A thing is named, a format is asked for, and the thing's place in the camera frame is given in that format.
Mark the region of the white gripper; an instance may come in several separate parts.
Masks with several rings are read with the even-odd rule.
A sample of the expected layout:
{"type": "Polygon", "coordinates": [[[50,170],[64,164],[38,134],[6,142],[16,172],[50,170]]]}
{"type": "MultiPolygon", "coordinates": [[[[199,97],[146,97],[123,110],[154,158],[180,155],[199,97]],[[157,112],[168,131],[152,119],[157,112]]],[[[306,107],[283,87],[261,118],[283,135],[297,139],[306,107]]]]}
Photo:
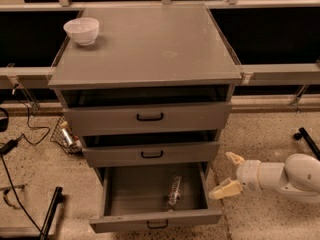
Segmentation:
{"type": "Polygon", "coordinates": [[[210,199],[223,199],[246,191],[260,190],[258,172],[261,162],[259,160],[246,160],[233,152],[227,152],[226,157],[237,167],[237,180],[225,179],[219,186],[209,192],[210,199]]]}

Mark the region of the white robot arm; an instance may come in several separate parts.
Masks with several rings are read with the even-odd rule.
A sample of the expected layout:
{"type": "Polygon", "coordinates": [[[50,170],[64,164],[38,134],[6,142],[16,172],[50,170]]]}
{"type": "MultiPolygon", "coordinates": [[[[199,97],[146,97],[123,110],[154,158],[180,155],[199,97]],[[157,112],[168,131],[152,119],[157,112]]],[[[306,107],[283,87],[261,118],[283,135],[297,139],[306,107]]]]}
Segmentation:
{"type": "Polygon", "coordinates": [[[320,202],[320,161],[316,158],[296,153],[285,162],[261,162],[232,152],[226,156],[236,166],[236,179],[222,181],[209,192],[210,199],[268,190],[302,203],[320,202]]]}

